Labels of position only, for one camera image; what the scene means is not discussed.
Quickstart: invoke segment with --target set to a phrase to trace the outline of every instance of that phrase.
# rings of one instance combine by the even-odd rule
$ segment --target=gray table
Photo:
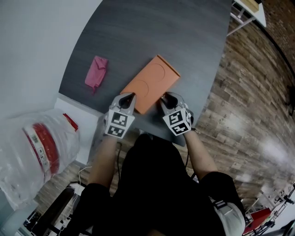
[[[214,81],[230,20],[231,0],[103,0],[85,26],[59,92],[100,112],[157,54],[181,75],[170,91],[180,94],[196,123]],[[84,84],[95,55],[109,60],[94,96]],[[155,105],[136,114],[133,126],[184,145]]]

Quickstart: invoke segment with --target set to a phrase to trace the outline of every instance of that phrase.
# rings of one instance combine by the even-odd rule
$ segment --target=person
[[[88,185],[61,235],[79,235],[91,226],[92,235],[230,235],[226,227],[241,235],[244,229],[237,229],[236,221],[224,221],[212,203],[232,203],[238,209],[235,218],[245,217],[232,178],[218,172],[195,131],[184,138],[199,183],[186,173],[172,143],[143,134],[127,152],[111,197],[117,138],[105,136]]]

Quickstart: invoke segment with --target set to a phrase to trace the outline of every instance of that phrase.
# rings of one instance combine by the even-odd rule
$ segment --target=hand
[[[163,119],[172,133],[175,136],[178,136],[191,130],[194,117],[189,109],[181,108],[164,116]]]
[[[133,115],[127,115],[122,111],[117,111],[113,109],[109,109],[108,116],[105,118],[105,134],[120,139],[124,138],[127,130],[135,119]]]
[[[107,127],[107,122],[108,122],[108,113],[105,113],[103,115],[101,115],[99,118],[98,118],[98,121],[97,121],[97,126],[96,126],[96,130],[95,130],[95,133],[94,133],[94,137],[93,137],[93,142],[101,142],[102,140],[102,137],[104,136],[104,133],[106,131],[106,127]]]

